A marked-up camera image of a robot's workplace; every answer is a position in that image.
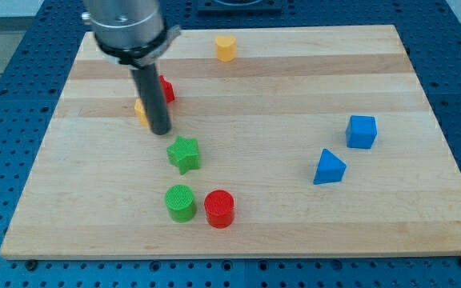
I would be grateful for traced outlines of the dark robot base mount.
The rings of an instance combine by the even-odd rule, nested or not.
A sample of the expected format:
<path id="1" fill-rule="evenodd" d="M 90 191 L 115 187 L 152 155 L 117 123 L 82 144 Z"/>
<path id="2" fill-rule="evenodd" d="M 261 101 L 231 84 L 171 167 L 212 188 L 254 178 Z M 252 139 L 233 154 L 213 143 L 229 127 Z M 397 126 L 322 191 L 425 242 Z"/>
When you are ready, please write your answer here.
<path id="1" fill-rule="evenodd" d="M 283 0 L 197 0 L 197 14 L 281 13 Z"/>

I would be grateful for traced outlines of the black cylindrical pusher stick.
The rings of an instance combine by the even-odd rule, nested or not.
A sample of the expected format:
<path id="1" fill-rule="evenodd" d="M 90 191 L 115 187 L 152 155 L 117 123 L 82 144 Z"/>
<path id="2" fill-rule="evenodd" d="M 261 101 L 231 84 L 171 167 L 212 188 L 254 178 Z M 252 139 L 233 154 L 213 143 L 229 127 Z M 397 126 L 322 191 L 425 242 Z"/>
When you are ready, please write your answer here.
<path id="1" fill-rule="evenodd" d="M 170 132 L 171 122 L 166 99 L 155 64 L 131 71 L 152 133 Z"/>

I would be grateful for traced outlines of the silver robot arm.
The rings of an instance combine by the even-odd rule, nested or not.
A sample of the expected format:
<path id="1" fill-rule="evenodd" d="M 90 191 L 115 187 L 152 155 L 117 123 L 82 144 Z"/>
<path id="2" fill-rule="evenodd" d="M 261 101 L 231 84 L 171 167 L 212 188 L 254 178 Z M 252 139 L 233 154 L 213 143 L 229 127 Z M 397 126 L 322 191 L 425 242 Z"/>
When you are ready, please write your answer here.
<path id="1" fill-rule="evenodd" d="M 170 115 L 156 62 L 181 34 L 169 26 L 157 0 L 84 0 L 82 20 L 91 26 L 98 48 L 130 69 L 150 130 L 171 130 Z"/>

